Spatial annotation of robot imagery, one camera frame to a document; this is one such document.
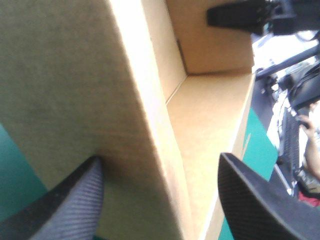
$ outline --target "black mount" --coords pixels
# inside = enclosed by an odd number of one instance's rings
[[[291,35],[320,30],[319,13],[319,0],[239,0],[210,8],[207,23],[257,35]]]

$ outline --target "corrugated cardboard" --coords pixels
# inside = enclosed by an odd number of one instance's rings
[[[51,189],[99,154],[98,236],[212,239],[222,219],[218,153],[243,141],[248,68],[185,80],[181,56],[194,54],[204,69],[210,59],[182,42],[179,51],[163,0],[5,0],[0,8],[0,121],[44,184]],[[221,62],[251,64],[247,34],[234,38],[233,58],[219,54],[229,38],[219,31],[203,37],[216,42],[203,49]]]

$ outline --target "person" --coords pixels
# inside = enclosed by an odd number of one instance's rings
[[[302,168],[304,171],[310,173],[311,178],[309,177],[308,181],[309,184],[312,182],[312,186],[310,185],[310,187],[312,187],[313,191],[311,193],[300,184],[298,199],[309,203],[313,207],[320,207],[320,134],[318,131],[319,127],[317,127],[315,121],[315,117],[317,117],[315,114],[316,109],[320,110],[319,103],[310,105],[310,117],[313,118],[312,120],[305,115],[299,115],[296,117],[298,121],[304,123],[300,125],[300,128],[307,137]]]
[[[320,153],[319,153],[319,136],[317,136],[317,128],[313,121],[305,115],[297,117],[298,120],[304,122],[305,125],[300,125],[302,130],[307,136],[307,142],[305,145],[304,158],[305,162],[303,167],[307,169],[315,178],[320,181]]]

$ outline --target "black carbon fiber piece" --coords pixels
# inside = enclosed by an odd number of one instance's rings
[[[92,240],[104,197],[101,160],[93,156],[53,190],[0,223],[1,240]]]
[[[270,185],[231,153],[220,155],[218,189],[235,240],[319,240],[320,212]]]

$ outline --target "hand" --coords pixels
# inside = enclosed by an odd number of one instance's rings
[[[306,123],[309,126],[309,128],[306,128],[304,125],[302,124],[300,125],[300,127],[303,129],[307,137],[309,139],[313,139],[315,137],[315,132],[316,132],[316,128],[313,122],[305,115],[299,115],[296,117],[296,119],[298,121]]]

